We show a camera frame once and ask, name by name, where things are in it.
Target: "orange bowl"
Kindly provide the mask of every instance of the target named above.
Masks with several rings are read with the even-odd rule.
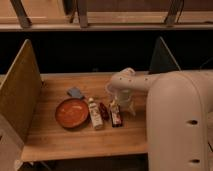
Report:
[[[64,100],[56,108],[56,121],[65,128],[74,128],[82,124],[89,115],[88,105],[85,101],[71,98]]]

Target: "wooden tabletop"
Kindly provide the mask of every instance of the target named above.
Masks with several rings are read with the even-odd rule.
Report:
[[[145,93],[134,92],[137,115],[123,110],[123,127],[113,128],[111,121],[105,121],[104,129],[95,131],[88,117],[78,128],[67,130],[55,120],[56,107],[70,98],[66,92],[71,87],[78,87],[86,96],[85,101],[94,97],[108,106],[105,85],[110,76],[45,76],[21,159],[29,162],[147,153]]]

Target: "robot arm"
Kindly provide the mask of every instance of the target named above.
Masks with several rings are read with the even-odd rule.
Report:
[[[135,76],[135,71],[126,68],[111,77],[110,84],[117,90],[131,89],[148,91],[160,74]]]
[[[213,106],[213,79],[208,74],[178,71],[135,76],[128,68],[112,76],[110,84],[118,91],[148,91],[150,171],[209,171],[206,114]]]

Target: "condiment bottle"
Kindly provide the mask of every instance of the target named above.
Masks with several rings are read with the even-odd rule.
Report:
[[[102,119],[108,121],[109,114],[108,114],[106,106],[103,103],[99,103],[99,111],[101,113]]]
[[[109,104],[109,110],[111,114],[111,119],[112,119],[112,127],[120,127],[123,125],[122,123],[122,118],[120,115],[120,107],[119,105],[113,100]]]
[[[93,98],[89,98],[89,111],[90,117],[92,120],[92,125],[96,130],[103,128],[103,121],[101,118],[100,111],[98,109],[98,105],[94,102]]]

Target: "bottle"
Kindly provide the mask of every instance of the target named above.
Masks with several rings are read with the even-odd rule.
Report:
[[[111,119],[112,119],[112,127],[120,127],[123,125],[122,123],[122,118],[120,115],[120,107],[119,105],[113,100],[109,104],[109,110],[111,114]]]
[[[92,125],[94,129],[99,130],[103,128],[103,121],[101,118],[100,111],[98,109],[98,105],[94,102],[93,98],[89,98],[89,112],[92,120]]]

